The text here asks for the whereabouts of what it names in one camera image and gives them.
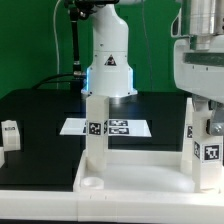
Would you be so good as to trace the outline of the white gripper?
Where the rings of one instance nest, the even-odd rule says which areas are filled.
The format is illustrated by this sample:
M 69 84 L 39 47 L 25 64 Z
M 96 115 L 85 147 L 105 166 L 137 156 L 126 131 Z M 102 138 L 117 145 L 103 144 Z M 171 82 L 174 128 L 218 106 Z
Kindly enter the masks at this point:
M 212 102 L 207 133 L 224 136 L 224 9 L 181 8 L 172 23 L 174 81 L 196 112 Z

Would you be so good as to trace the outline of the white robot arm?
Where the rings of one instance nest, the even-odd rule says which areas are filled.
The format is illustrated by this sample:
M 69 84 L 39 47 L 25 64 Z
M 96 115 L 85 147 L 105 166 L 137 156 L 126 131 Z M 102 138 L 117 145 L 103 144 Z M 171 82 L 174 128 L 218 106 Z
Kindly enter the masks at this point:
M 88 94 L 121 98 L 134 94 L 128 70 L 128 26 L 114 5 L 139 0 L 85 0 L 84 11 L 93 16 L 93 63 L 87 70 Z M 193 94 L 194 108 L 209 100 L 212 115 L 207 133 L 224 135 L 224 0 L 180 0 L 171 26 L 176 86 Z

